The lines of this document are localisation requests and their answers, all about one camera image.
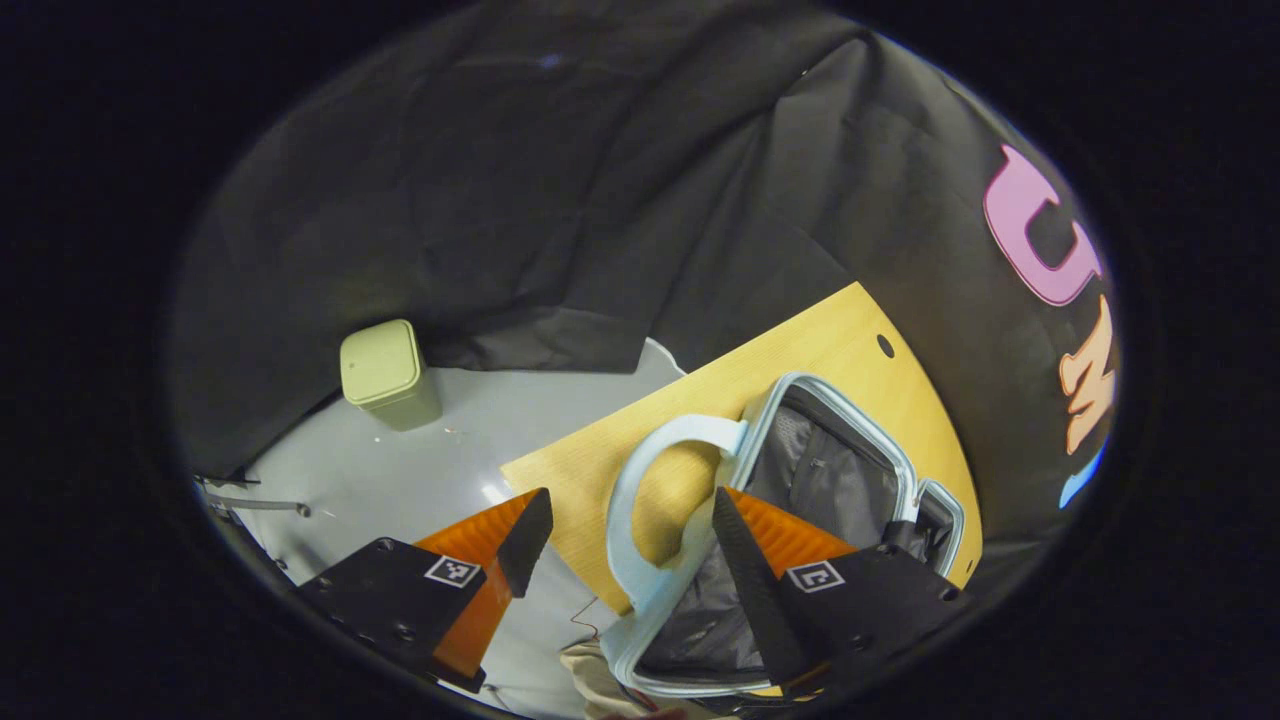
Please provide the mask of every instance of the white floor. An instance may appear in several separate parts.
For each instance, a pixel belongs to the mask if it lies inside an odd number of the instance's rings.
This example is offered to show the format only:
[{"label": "white floor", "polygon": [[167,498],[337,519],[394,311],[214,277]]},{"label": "white floor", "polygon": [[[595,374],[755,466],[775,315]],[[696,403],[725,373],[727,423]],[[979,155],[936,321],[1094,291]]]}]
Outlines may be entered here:
[{"label": "white floor", "polygon": [[[305,502],[292,511],[237,510],[285,573],[303,583],[370,541],[416,542],[513,496],[498,468],[618,410],[684,373],[649,341],[630,375],[431,369],[444,416],[396,433],[343,400],[308,418],[250,469],[260,486],[227,497]],[[594,594],[547,546],[529,593],[512,602],[485,655],[481,702],[539,719],[581,719],[582,697],[561,648],[591,637],[570,621]],[[603,630],[596,602],[579,621]],[[442,685],[456,689],[452,685]]]}]

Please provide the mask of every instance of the wooden board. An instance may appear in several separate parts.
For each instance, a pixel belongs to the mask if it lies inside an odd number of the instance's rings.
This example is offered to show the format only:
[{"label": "wooden board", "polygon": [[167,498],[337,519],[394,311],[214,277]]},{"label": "wooden board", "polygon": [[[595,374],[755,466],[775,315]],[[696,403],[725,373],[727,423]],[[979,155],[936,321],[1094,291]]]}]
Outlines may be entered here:
[{"label": "wooden board", "polygon": [[[878,336],[892,346],[892,359]],[[906,342],[858,283],[622,410],[503,465],[502,473],[517,492],[550,489],[552,546],[602,601],[626,612],[630,602],[605,557],[604,518],[631,450],[677,415],[737,419],[750,400],[791,372],[813,373],[837,387],[897,441],[919,478],[938,480],[960,501],[968,532],[948,578],[963,587],[982,555],[982,525],[960,441]],[[684,443],[653,464],[632,523],[641,555],[660,564],[676,553],[685,520],[710,496],[718,459],[714,448]]]}]

